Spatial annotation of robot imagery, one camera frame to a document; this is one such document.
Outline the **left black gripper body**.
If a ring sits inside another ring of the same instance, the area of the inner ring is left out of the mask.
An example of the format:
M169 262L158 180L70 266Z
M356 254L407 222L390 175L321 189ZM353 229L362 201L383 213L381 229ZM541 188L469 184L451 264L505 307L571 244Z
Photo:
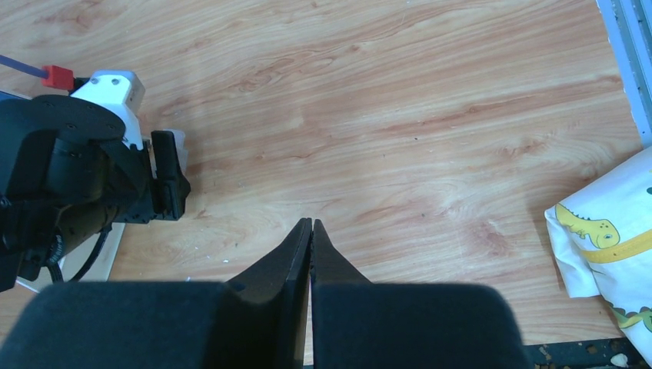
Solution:
M61 260L90 238L81 280L114 223L177 221L191 186L175 136L154 131L141 147L123 142L125 123L72 96L1 103L1 289L34 281L42 268L63 279Z

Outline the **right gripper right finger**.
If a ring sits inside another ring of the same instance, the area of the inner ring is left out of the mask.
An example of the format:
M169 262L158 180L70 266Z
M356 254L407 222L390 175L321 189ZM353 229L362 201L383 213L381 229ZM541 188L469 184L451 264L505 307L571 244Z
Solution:
M482 284L369 281L314 223L317 368L530 368L514 314Z

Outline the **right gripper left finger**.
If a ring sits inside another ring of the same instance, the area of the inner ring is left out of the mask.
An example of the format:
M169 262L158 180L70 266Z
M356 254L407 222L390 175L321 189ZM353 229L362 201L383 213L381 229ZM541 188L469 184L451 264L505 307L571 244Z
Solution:
M226 282L66 282L28 304L3 368L300 368L312 221Z

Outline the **printed cream cloth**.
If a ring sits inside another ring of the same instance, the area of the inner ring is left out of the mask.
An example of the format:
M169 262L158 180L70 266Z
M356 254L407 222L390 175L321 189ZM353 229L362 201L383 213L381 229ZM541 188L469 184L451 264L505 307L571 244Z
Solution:
M544 212L570 298L601 296L651 362L651 149Z

